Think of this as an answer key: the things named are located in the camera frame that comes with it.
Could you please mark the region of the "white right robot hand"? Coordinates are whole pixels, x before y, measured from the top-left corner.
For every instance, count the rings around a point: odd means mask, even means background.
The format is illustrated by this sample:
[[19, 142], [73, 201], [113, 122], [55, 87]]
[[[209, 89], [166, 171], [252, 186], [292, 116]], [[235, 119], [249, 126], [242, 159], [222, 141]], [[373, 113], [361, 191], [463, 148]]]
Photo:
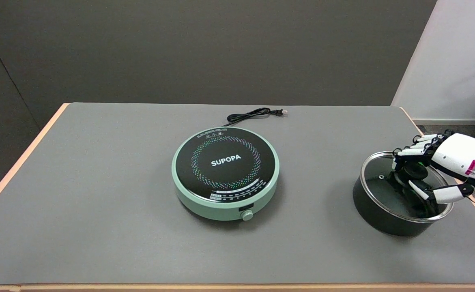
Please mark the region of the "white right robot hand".
[[[414, 191], [422, 200], [448, 204], [471, 196], [475, 189], [475, 138], [445, 131], [416, 135], [411, 146], [393, 150], [392, 175], [402, 187]], [[431, 166], [460, 184], [433, 189], [424, 179]]]

